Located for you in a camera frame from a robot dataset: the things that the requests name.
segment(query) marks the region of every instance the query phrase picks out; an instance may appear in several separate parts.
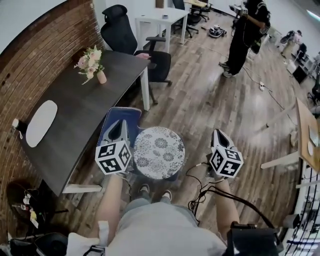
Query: person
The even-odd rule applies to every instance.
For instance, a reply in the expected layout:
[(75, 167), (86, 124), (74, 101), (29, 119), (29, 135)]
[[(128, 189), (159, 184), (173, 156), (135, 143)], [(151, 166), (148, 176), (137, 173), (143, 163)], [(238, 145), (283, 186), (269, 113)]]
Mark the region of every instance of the person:
[(227, 62), (219, 63), (224, 68), (223, 75), (226, 78), (233, 77), (240, 72), (249, 48), (263, 36), (260, 30), (270, 25), (270, 13), (262, 0), (248, 0), (245, 7), (248, 9), (248, 14), (242, 11), (236, 23), (229, 58)]
[(283, 48), (281, 55), (286, 59), (290, 59), (291, 53), (292, 53), (296, 44), (298, 44), (298, 45), (302, 44), (302, 32), (300, 30), (297, 30), (295, 33), (292, 34), (292, 36), (289, 38), (287, 44)]
[[(141, 186), (138, 197), (126, 206), (120, 217), (122, 186), (123, 179), (111, 174), (89, 238), (71, 233), (67, 256), (82, 256), (96, 244), (104, 247), (108, 256), (220, 256), (226, 251), (223, 241), (227, 240), (232, 222), (240, 222), (234, 201), (216, 195), (220, 239), (211, 231), (198, 227), (189, 209), (171, 204), (169, 190), (163, 193), (160, 202), (151, 203), (147, 184)], [(215, 186), (230, 193), (226, 179)]]

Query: wooden table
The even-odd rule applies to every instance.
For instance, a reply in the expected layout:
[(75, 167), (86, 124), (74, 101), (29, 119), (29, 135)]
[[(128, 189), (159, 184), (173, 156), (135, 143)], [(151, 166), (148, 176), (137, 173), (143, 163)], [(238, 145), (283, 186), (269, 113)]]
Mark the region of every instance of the wooden table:
[[(285, 110), (276, 115), (272, 120), (267, 122), (266, 126), (269, 127), (279, 118), (286, 115), (290, 110), (296, 108), (296, 115), (298, 120), (298, 150), (294, 153), (288, 154), (276, 160), (263, 163), (261, 165), (262, 169), (274, 167), (277, 165), (287, 165), (296, 162), (299, 158), (303, 160), (302, 172), (304, 173), (307, 164), (311, 166), (315, 171), (320, 171), (320, 149), (312, 143), (313, 155), (309, 154), (308, 151), (308, 142), (311, 141), (309, 137), (309, 127), (319, 133), (319, 127), (316, 118), (309, 111), (309, 109), (298, 99), (296, 98), (295, 102), (292, 103)], [(305, 183), (303, 186), (312, 185), (311, 183)]]
[(201, 2), (199, 0), (183, 0), (186, 4), (190, 4), (193, 6), (197, 6), (200, 8), (204, 8), (207, 6), (207, 4), (205, 2)]
[(143, 40), (141, 32), (141, 23), (153, 23), (157, 25), (157, 33), (159, 37), (162, 36), (161, 26), (165, 26), (165, 52), (170, 52), (170, 39), (171, 39), (171, 26), (177, 21), (183, 19), (181, 41), (183, 45), (185, 43), (185, 34), (187, 28), (187, 19), (189, 12), (186, 10), (180, 10), (175, 8), (152, 8), (147, 9), (142, 15), (135, 18), (136, 25), (136, 40), (138, 43), (138, 50), (143, 50)]
[(21, 140), (32, 165), (41, 173), (51, 190), (60, 193), (97, 192), (98, 185), (68, 184), (82, 154), (108, 110), (115, 106), (123, 94), (141, 76), (145, 109), (149, 109), (149, 60), (116, 51), (105, 51), (101, 64), (107, 77), (99, 84), (97, 77), (82, 84), (86, 77), (70, 64), (48, 87), (31, 111), (27, 123), (45, 101), (57, 104), (55, 119), (36, 147)]

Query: flower vase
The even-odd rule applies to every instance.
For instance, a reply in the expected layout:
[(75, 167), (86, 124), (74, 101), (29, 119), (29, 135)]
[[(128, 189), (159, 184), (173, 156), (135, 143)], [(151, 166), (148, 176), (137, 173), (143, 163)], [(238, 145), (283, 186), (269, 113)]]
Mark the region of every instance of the flower vase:
[(99, 71), (96, 73), (96, 77), (98, 78), (100, 84), (104, 84), (104, 83), (107, 82), (106, 75), (105, 75), (105, 73), (104, 73), (102, 70), (99, 70)]

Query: brick wall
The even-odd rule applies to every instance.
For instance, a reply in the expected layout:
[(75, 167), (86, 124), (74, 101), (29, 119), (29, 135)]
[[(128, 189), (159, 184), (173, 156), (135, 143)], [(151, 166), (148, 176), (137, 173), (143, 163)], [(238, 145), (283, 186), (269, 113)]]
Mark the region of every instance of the brick wall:
[[(103, 47), (92, 0), (68, 0), (28, 26), (0, 54), (0, 230), (15, 234), (6, 186), (16, 179), (39, 184), (22, 150), (14, 118), (25, 120), (41, 94), (81, 48)], [(0, 243), (5, 234), (0, 233)]]

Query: dark wooden desk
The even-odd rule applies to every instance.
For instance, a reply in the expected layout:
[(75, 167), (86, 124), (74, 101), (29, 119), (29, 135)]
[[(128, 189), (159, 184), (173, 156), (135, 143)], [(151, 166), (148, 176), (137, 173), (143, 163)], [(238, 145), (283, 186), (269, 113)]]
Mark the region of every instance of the dark wooden desk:
[(107, 77), (105, 84), (99, 84), (96, 77), (82, 84), (86, 77), (78, 74), (79, 70), (71, 64), (40, 97), (28, 121), (48, 100), (57, 104), (56, 117), (36, 147), (28, 146), (25, 138), (21, 144), (32, 165), (56, 195), (101, 190), (97, 185), (68, 184), (70, 176), (108, 110), (116, 105), (140, 75), (144, 106), (149, 105), (149, 62), (132, 55), (106, 51), (101, 59)]

